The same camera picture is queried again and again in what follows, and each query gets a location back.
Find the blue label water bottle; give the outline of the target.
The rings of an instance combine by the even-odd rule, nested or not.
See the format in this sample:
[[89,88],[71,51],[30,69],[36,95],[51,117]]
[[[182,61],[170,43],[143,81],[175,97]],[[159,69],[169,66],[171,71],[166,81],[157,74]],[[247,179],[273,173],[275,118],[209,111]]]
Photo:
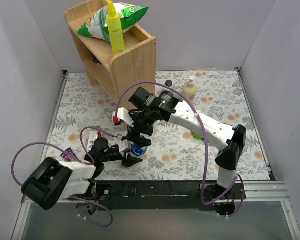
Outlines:
[[148,146],[140,147],[136,143],[133,143],[131,146],[131,155],[135,157],[142,157],[146,154]]

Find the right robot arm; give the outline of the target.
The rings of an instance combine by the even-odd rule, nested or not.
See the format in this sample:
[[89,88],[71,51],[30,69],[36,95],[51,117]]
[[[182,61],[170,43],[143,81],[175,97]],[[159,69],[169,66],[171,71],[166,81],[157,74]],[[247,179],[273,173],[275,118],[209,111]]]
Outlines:
[[201,196],[213,200],[219,197],[227,199],[233,195],[237,165],[246,145],[247,129],[243,125],[234,127],[200,113],[171,88],[155,96],[139,87],[129,102],[135,106],[135,110],[122,107],[115,114],[128,125],[128,141],[136,143],[139,147],[150,146],[151,140],[142,138],[141,135],[151,136],[157,121],[172,123],[200,135],[218,149],[215,163],[219,167],[216,184],[204,187]]

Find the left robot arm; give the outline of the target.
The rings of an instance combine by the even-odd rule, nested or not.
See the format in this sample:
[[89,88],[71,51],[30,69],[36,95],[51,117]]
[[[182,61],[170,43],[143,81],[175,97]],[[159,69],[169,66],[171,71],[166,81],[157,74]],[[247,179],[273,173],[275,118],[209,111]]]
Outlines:
[[130,154],[130,149],[125,141],[110,147],[108,140],[101,137],[94,141],[83,163],[47,157],[22,185],[21,193],[44,210],[73,195],[91,200],[97,193],[92,180],[103,172],[105,162],[121,161],[129,168],[143,161]]

